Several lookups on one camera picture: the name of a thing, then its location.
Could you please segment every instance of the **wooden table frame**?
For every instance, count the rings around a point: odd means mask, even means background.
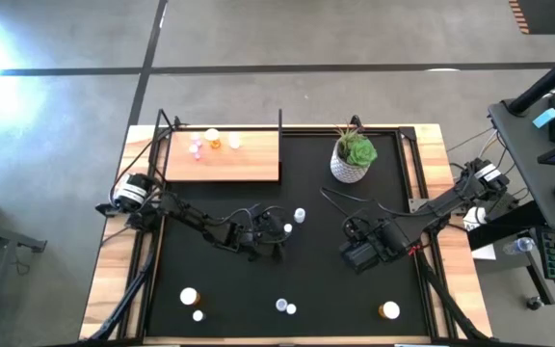
[[[202,129],[214,125],[197,125],[188,126],[187,129]],[[267,127],[267,125],[217,125],[220,128],[236,128],[236,127]],[[305,127],[334,127],[334,125],[284,125],[284,128],[305,128]],[[426,183],[427,192],[430,198],[435,198],[447,189],[453,186],[453,178],[449,169],[448,159],[446,156],[442,135],[437,124],[404,124],[404,125],[384,125],[372,124],[366,125],[366,128],[396,128],[396,127],[413,127],[416,133],[416,148],[410,148],[410,142],[404,140],[406,162],[408,166],[410,188],[415,198],[420,197],[421,190],[419,185]],[[119,170],[123,170],[130,162],[139,154],[140,150],[145,147],[153,138],[154,126],[136,125],[129,128],[125,146],[123,148]],[[164,170],[168,153],[166,146],[160,147],[157,154],[157,169]],[[415,169],[412,150],[418,151],[423,177],[418,174]],[[129,170],[130,173],[147,173],[149,153],[144,153],[138,162]],[[125,221],[125,217],[120,216],[109,219],[104,228],[103,237],[120,230]],[[138,264],[141,267],[145,254],[148,250],[151,235],[136,236],[137,242],[142,241],[140,247],[141,260]],[[97,258],[95,271],[93,274],[92,288],[88,299],[83,324],[81,327],[80,337],[85,338],[94,333],[108,317],[112,309],[119,302],[129,276],[130,259],[132,259],[132,249],[134,248],[135,231],[128,230],[122,235],[113,238],[108,244],[104,245]],[[161,242],[161,230],[159,233],[158,243]],[[444,272],[448,284],[449,291],[454,297],[463,312],[470,318],[474,325],[484,334],[491,335],[489,320],[481,294],[481,288],[478,282],[477,274],[474,268],[474,261],[470,253],[470,247],[467,241],[467,235],[463,231],[448,227],[438,237],[442,262],[444,264]],[[431,250],[426,250],[428,259],[432,259]],[[433,288],[432,291],[434,312],[436,316],[437,329],[440,336],[447,336],[447,326],[444,320],[444,312],[442,304],[439,301]],[[130,319],[126,321],[127,334],[119,337],[135,337],[137,333],[137,323],[141,315],[141,302],[150,298],[148,290],[141,290],[139,293],[145,295],[137,295],[131,309]],[[459,336],[463,337],[463,333],[459,331]],[[290,337],[290,338],[181,338],[181,337],[146,337],[144,343],[150,344],[279,344],[279,343],[323,343],[323,344],[370,344],[370,343],[428,343],[428,336],[331,336],[331,337]]]

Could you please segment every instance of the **desk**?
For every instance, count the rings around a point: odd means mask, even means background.
[[[400,125],[366,125],[366,127],[398,127]],[[423,173],[426,185],[431,198],[434,198],[453,186],[453,179],[448,165],[444,143],[440,128],[437,124],[415,124],[418,151],[421,158]],[[153,126],[140,125],[132,126],[128,131],[123,149],[123,155],[119,169],[125,168],[131,160],[138,155],[139,151],[146,146],[153,136]],[[409,167],[410,186],[413,192],[417,191],[416,173],[413,168],[410,151],[405,150]],[[158,153],[158,163],[164,163],[166,151]],[[131,172],[145,173],[147,170],[148,153],[136,163]],[[111,235],[122,228],[124,217],[110,219],[104,229],[104,237]],[[484,334],[491,335],[489,320],[481,294],[481,287],[474,267],[474,261],[470,254],[470,246],[467,236],[461,230],[448,227],[440,233],[438,237],[442,260],[444,263],[445,276],[447,278],[449,291],[456,299],[458,305],[464,313],[472,320],[475,326]],[[132,255],[134,243],[134,231],[129,230],[122,235],[113,238],[100,250],[93,274],[92,288],[87,302],[85,316],[81,327],[80,337],[88,337],[94,333],[108,317],[112,309],[121,298]],[[136,323],[139,315],[141,294],[139,292],[134,305],[131,309],[128,321],[128,336],[135,336]],[[434,299],[436,321],[441,335],[446,335],[446,327],[443,326],[443,316],[441,304],[438,298]],[[147,338],[146,343],[152,344],[176,344],[176,343],[423,343],[429,338],[422,336],[382,336],[382,337],[300,337],[300,338],[281,338],[279,340],[271,338],[239,339],[229,340],[198,340],[198,339],[173,339],[173,338]]]

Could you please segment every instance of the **concrete floor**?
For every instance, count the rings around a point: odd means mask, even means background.
[[[140,67],[157,0],[0,0],[0,68]],[[506,0],[186,0],[169,3],[155,67],[555,61],[555,36],[519,33]],[[139,117],[190,123],[440,123],[451,147],[487,106],[542,70],[151,76]],[[0,77],[0,225],[48,239],[0,292],[0,346],[74,341],[138,76]],[[485,137],[449,152],[463,163]],[[498,160],[500,149],[487,156]],[[505,159],[503,168],[512,164]],[[510,192],[523,187],[511,172]],[[555,307],[521,309],[519,271],[481,277],[494,334],[555,345]]]

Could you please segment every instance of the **wooden board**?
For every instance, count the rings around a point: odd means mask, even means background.
[[[322,125],[286,125],[287,127],[318,127]],[[398,127],[398,126],[413,126],[417,134],[417,144],[419,154],[423,164],[423,172],[428,187],[428,193],[431,198],[437,197],[447,189],[453,186],[453,178],[449,168],[449,160],[446,155],[444,143],[442,141],[442,134],[440,127],[437,124],[372,124],[367,127]],[[206,128],[207,125],[199,126],[199,128]],[[130,127],[128,137],[126,139],[126,147],[123,151],[121,164],[126,166],[132,158],[138,154],[139,148],[143,144],[148,143],[153,134],[153,126],[137,125]],[[416,175],[414,166],[412,164],[412,157],[408,147],[405,148],[406,159],[409,166],[410,182],[413,192],[418,191],[416,186]],[[146,171],[146,159],[139,160],[137,163],[138,170],[141,172]],[[105,230],[106,235],[116,232],[118,229],[117,219],[113,219],[107,223]],[[95,273],[93,276],[92,290],[88,305],[86,308],[85,316],[83,318],[83,325],[81,328],[80,337],[87,337],[93,334],[101,325],[104,319],[112,312],[113,308],[120,300],[125,286],[125,279],[127,277],[127,269],[131,259],[133,236],[122,235],[117,243],[110,243],[104,246],[97,260]],[[442,260],[444,263],[445,275],[447,278],[449,291],[456,299],[458,305],[462,308],[465,315],[473,322],[473,324],[482,333],[491,335],[491,328],[489,326],[488,315],[481,294],[481,287],[474,266],[474,261],[468,245],[467,235],[458,229],[448,227],[443,230],[439,235],[440,251],[442,253]],[[138,310],[137,296],[134,306]],[[436,322],[441,331],[440,335],[446,336],[446,327],[444,326],[444,318],[442,315],[442,305],[437,298],[436,294],[433,297]],[[136,322],[131,319],[130,326]],[[296,340],[297,343],[320,343],[320,344],[335,344],[335,343],[352,343],[352,344],[369,344],[369,343],[426,343],[422,340],[424,336],[358,336],[358,337],[307,337],[305,340],[299,340],[298,337],[280,339],[280,342],[288,343],[288,341]],[[212,341],[197,340],[197,343],[223,343],[223,344],[242,344],[244,341],[241,339],[212,339]],[[173,338],[173,337],[152,337],[147,338],[146,343],[151,344],[177,344],[177,343],[193,343],[189,338]],[[266,343],[277,344],[275,339],[251,339],[247,343]]]
[[[277,131],[241,131],[241,146],[228,145],[231,132],[221,131],[222,145],[211,148],[202,139],[197,160],[189,151],[193,132],[172,136],[167,181],[277,181],[279,179],[279,138]]]

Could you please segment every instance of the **black table surface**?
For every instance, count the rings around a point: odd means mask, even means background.
[[[385,206],[406,210],[402,167],[392,136],[371,137],[379,158],[358,183],[343,184],[330,173],[333,137],[285,137],[282,141],[282,182],[193,183],[170,187],[181,198],[210,213],[226,216],[257,202],[286,208],[294,226],[285,259],[248,262],[244,254],[212,248],[200,234],[168,221],[162,241],[148,336],[269,337],[348,335],[427,335],[414,261],[404,257],[356,275],[342,261],[338,247],[346,241],[343,216],[320,193],[321,186],[346,194],[376,198]],[[335,200],[349,213],[373,204]],[[303,224],[292,222],[297,207],[306,211]],[[179,293],[194,287],[196,307],[185,307]],[[276,300],[297,306],[294,315],[280,313]],[[378,306],[394,301],[401,315],[383,320]],[[196,323],[195,309],[207,319]]]
[[[525,118],[519,118],[498,103],[489,106],[489,114],[543,217],[555,228],[555,165],[537,161],[540,155],[555,148],[555,144],[548,140],[546,128],[538,129],[532,123],[548,108],[547,100],[541,100],[530,108]]]

